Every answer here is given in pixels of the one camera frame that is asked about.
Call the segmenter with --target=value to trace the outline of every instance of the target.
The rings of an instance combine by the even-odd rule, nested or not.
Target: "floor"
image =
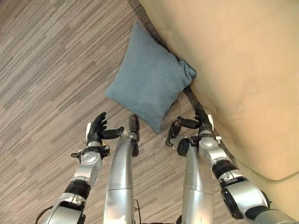
[[[128,127],[131,112],[104,92],[135,20],[163,44],[137,0],[0,1],[0,223],[34,223],[63,193],[78,164],[70,154],[84,147],[87,122],[106,111],[108,127]],[[174,223],[181,213],[185,159],[164,142],[178,115],[194,116],[194,104],[186,89],[160,134],[140,120],[133,178],[144,223]],[[102,223],[111,161],[103,160],[86,224]],[[229,216],[219,190],[214,180],[215,223],[243,223]]]

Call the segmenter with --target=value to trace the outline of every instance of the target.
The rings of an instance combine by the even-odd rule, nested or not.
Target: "cable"
[[[47,210],[50,210],[50,209],[52,209],[52,208],[53,208],[53,206],[48,207],[48,208],[42,210],[41,213],[39,213],[38,216],[36,217],[36,222],[35,222],[35,224],[37,224],[38,220],[42,217],[42,215],[43,215]]]
[[[139,203],[138,203],[138,201],[137,201],[136,199],[134,199],[134,201],[137,202],[137,208],[136,208],[135,205],[134,205],[134,209],[135,209],[135,210],[138,210],[138,214],[139,214],[139,224],[141,224],[141,215],[140,215],[140,207],[139,207]]]

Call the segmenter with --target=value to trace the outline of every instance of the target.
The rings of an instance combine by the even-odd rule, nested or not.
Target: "blue pillow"
[[[159,133],[171,104],[195,75],[185,61],[177,61],[135,22],[125,58],[105,95]]]

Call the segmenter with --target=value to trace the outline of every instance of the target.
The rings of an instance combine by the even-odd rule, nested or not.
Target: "sofa cushion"
[[[160,132],[162,120],[196,72],[157,44],[136,22],[128,50],[106,95]]]

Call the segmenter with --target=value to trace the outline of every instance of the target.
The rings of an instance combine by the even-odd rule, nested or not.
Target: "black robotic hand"
[[[198,134],[205,130],[213,133],[213,126],[209,120],[209,117],[203,110],[197,109],[195,111],[195,119],[196,120],[185,119],[181,116],[178,116],[177,120],[172,123],[169,129],[166,145],[169,147],[172,146],[170,139],[174,139],[178,136],[182,126],[191,129],[199,129]]]
[[[92,141],[98,141],[102,144],[102,139],[116,139],[121,136],[124,128],[106,130],[107,121],[105,119],[106,112],[103,112],[91,123],[86,137],[87,144]]]

